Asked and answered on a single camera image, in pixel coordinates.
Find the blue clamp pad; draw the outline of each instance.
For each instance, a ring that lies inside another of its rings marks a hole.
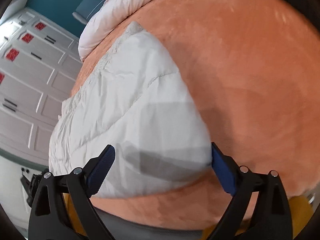
[[[231,167],[225,162],[223,153],[212,143],[212,168],[216,173],[225,192],[234,196],[236,194],[236,178]]]
[[[99,156],[99,161],[87,177],[87,195],[91,197],[98,193],[116,158],[116,150],[108,145]]]

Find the orange fleece fabric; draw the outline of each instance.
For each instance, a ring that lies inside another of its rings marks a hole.
[[[320,37],[303,15],[282,0],[153,0],[88,56],[73,94],[131,21],[170,52],[224,154],[255,172],[277,170],[288,196],[315,187],[320,181]],[[230,199],[212,171],[165,194],[91,198],[96,207],[123,219],[173,229],[216,224]]]

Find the white fabric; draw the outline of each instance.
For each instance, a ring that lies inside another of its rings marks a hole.
[[[49,168],[70,173],[116,149],[99,197],[165,192],[211,165],[211,142],[168,51],[132,22],[79,92],[63,102],[50,140]]]
[[[84,28],[79,40],[82,61],[123,20],[152,0],[107,0]]]

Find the red label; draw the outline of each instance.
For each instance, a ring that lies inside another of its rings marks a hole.
[[[0,84],[1,84],[1,82],[3,81],[3,79],[4,79],[4,76],[5,76],[5,75],[0,72]]]
[[[44,29],[46,27],[46,25],[44,24],[44,23],[38,23],[36,26],[35,26],[35,28],[36,29],[38,29],[38,30],[42,30],[42,29]]]
[[[30,41],[32,41],[32,39],[33,39],[33,36],[32,36],[31,34],[29,34],[29,33],[27,33],[26,35],[24,35],[24,36],[22,37],[22,40],[23,40],[24,42],[26,42],[26,43],[29,43]]]
[[[16,49],[10,49],[9,53],[5,56],[6,59],[10,61],[14,61],[15,58],[18,56],[19,51]]]

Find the teal wall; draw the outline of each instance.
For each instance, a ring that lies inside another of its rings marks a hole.
[[[72,16],[82,0],[28,0],[27,7],[80,37],[84,25]]]

